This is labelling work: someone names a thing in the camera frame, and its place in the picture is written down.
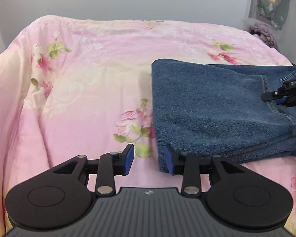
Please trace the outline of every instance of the pink bedspread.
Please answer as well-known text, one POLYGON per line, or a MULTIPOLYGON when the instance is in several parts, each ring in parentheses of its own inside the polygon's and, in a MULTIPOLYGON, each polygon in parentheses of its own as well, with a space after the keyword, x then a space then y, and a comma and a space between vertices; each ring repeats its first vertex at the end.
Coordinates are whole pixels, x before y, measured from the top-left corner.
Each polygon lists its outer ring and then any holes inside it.
MULTIPOLYGON (((4 197, 25 181, 78 154, 89 159, 133 143, 136 156, 120 186, 180 188, 159 172, 152 127, 151 63, 290 65, 247 32, 178 21, 92 21, 42 17, 0 55, 0 236, 4 197)), ((296 159, 249 163, 294 197, 286 224, 296 234, 296 159)), ((202 176, 203 189, 209 188, 202 176)), ((95 177, 89 188, 94 188, 95 177)))

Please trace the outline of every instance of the silver screw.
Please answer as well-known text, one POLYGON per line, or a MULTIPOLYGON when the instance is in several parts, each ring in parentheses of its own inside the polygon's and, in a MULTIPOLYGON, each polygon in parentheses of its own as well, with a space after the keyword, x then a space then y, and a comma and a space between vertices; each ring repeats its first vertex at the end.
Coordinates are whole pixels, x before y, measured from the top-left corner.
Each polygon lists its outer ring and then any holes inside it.
POLYGON ((113 188, 111 186, 104 185, 100 186, 97 191, 101 194, 109 194, 113 191, 113 188))
POLYGON ((187 194, 197 194, 199 191, 200 189, 195 186, 188 186, 184 188, 184 192, 187 194))

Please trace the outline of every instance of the round black disc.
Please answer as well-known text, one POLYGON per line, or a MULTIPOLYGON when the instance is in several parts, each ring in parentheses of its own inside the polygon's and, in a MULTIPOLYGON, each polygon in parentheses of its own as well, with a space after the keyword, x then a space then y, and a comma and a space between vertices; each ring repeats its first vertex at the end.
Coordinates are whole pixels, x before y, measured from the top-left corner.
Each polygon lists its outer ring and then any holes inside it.
POLYGON ((244 230, 282 226, 293 206, 281 185, 255 174, 232 174, 213 185, 206 204, 218 219, 244 230))
POLYGON ((75 222, 91 202, 83 184, 62 174, 27 180, 12 188, 5 200, 13 224, 30 230, 56 229, 75 222))

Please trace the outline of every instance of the bed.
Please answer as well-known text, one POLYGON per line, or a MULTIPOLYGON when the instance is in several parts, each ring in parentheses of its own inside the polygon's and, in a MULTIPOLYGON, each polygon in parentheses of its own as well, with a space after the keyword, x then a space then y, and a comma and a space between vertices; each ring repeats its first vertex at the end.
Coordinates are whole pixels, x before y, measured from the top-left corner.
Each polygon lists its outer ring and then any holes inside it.
MULTIPOLYGON (((182 177, 160 172, 157 162, 150 74, 160 58, 291 65, 256 37, 221 25, 39 18, 0 54, 0 236, 11 228, 7 192, 78 154, 97 159, 133 143, 130 174, 115 177, 117 190, 180 188, 182 177)), ((294 207, 285 227, 296 235, 296 158, 245 166, 290 191, 294 207)), ((206 191, 208 178, 201 179, 206 191)), ((95 176, 88 188, 94 185, 95 176)))

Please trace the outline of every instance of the gray gripper base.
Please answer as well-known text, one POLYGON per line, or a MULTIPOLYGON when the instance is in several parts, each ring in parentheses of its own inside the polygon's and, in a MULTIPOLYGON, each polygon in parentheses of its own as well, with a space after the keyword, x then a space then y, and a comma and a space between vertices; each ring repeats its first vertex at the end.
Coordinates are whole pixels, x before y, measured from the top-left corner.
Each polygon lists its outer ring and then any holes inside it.
POLYGON ((7 237, 291 237, 284 228, 246 233, 215 221, 200 200, 179 195, 176 188, 124 187, 100 198, 79 221, 58 230, 31 232, 14 228, 7 237))

